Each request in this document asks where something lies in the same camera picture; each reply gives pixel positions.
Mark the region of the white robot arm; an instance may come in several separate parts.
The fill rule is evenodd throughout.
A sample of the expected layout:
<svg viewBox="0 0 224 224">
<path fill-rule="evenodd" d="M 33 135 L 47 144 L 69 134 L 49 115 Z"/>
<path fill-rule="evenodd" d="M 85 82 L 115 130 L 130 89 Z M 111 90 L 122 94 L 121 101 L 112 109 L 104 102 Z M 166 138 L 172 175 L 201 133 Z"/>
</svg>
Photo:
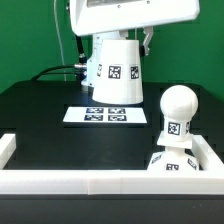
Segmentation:
<svg viewBox="0 0 224 224">
<path fill-rule="evenodd" d="M 82 84 L 95 86 L 104 39 L 125 39 L 129 30 L 142 28 L 145 39 L 140 55 L 145 56 L 154 26 L 194 20 L 199 12 L 199 0 L 69 0 L 72 31 L 79 37 L 93 36 L 93 51 Z"/>
</svg>

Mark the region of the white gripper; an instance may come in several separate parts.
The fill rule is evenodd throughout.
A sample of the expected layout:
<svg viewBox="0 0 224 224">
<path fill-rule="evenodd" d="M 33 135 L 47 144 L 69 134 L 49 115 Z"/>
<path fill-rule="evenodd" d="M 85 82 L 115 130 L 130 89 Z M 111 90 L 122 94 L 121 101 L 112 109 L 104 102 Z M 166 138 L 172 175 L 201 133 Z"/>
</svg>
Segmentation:
<svg viewBox="0 0 224 224">
<path fill-rule="evenodd" d="M 144 27 L 141 56 L 149 54 L 154 34 L 148 26 L 194 20 L 199 12 L 199 0 L 70 0 L 71 26 L 79 36 Z"/>
</svg>

